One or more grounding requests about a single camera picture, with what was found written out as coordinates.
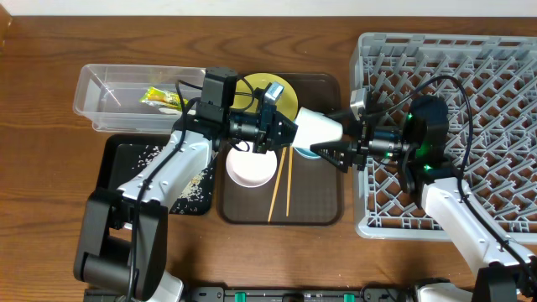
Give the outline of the small pale green cup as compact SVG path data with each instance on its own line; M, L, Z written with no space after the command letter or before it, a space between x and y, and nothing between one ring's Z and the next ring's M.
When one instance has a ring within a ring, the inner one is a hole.
M343 128L320 112L302 107L296 116L298 126L292 146L294 148L309 148L312 144L338 141L343 136Z

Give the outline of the white bowl with residue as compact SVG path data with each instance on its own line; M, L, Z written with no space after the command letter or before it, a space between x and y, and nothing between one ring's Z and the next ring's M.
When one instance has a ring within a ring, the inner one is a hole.
M238 149L231 148L226 158L226 170L238 185L256 188L269 182L277 169L278 160L274 151L266 154L253 152L253 144L240 142Z

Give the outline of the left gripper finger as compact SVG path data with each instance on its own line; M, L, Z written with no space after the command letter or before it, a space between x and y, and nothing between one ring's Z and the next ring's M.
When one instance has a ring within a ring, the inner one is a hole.
M282 112L276 111L274 113L274 126L278 130L296 130L298 126L288 119Z
M279 128L275 132L274 148L289 147L295 140L297 128Z

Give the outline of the green orange snack wrapper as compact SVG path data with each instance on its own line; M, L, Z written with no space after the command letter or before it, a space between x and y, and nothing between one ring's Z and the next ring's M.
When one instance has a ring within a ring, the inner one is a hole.
M169 108L182 111L180 96L176 92L160 90L151 86L140 98L141 103L151 107Z

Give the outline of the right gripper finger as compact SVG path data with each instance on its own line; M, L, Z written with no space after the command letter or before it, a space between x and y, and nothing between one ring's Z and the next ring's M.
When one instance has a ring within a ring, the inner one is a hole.
M354 120L354 113L350 108L341 109L339 111L329 112L326 114L326 117L334 120L336 122L348 122Z
M346 141L311 144L310 151L346 173L352 166L352 143Z

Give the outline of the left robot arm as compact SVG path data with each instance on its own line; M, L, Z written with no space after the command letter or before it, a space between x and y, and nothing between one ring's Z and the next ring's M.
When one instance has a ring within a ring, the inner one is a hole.
M284 86L251 88L250 103L233 106L242 77L227 67L206 70L200 96L185 99L169 141L150 164L115 190L88 197L74 261L75 279L126 301L178 301L183 282L166 272L168 215L181 191L215 158L222 141L252 143L264 154L289 147L297 125L277 109Z

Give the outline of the yellow plate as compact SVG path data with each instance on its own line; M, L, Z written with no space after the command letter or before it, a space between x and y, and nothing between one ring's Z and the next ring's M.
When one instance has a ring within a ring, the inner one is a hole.
M283 113L289 120L294 121L299 111L298 97L292 85L282 77L269 73L254 73L246 75L245 79L249 82L253 89L265 88L268 83L278 82L284 87L283 94L277 101L277 110ZM243 81L239 81L236 86L236 93L241 92L242 95L236 94L232 108L241 109L250 104L251 90Z

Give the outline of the light blue bowl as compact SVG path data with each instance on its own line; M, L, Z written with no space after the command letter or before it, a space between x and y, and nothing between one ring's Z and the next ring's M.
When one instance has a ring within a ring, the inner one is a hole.
M298 153L300 156L302 156L303 158L305 158L305 159L316 160L316 159L321 158L319 155L315 154L314 152L310 151L307 148L296 148L296 147L294 147L294 151L296 153Z

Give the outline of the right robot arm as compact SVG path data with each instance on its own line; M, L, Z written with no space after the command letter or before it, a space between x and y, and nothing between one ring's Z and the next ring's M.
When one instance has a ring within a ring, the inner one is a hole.
M449 236L475 275L473 290L432 278L399 292L399 301L515 301L536 298L536 256L481 207L464 180L466 163L446 154L448 106L436 96L414 99L401 129L364 118L351 141L317 143L311 151L346 172L368 159L393 162L399 186Z

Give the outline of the wooden chopstick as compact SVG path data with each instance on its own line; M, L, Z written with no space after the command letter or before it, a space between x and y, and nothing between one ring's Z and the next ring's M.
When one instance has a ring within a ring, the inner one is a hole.
M274 190L273 190L271 203L270 203L270 207L269 207L268 222L272 221L272 217L273 217L273 213L274 213L275 201L277 199L277 195L278 195L278 191L279 191L279 183L280 183L280 179L281 179L282 170L283 170L283 167L284 167L284 161L285 161L285 156L287 154L287 150L288 150L288 147L284 147L282 149L282 152L281 152L281 155L280 155L279 166L278 166L278 169L277 169L276 180L275 180L275 183L274 183Z
M288 174L287 174L287 186L286 186L286 216L290 213L290 199L291 199L291 186L292 186L292 172L293 172L293 157L294 149L289 147L289 161L288 161Z

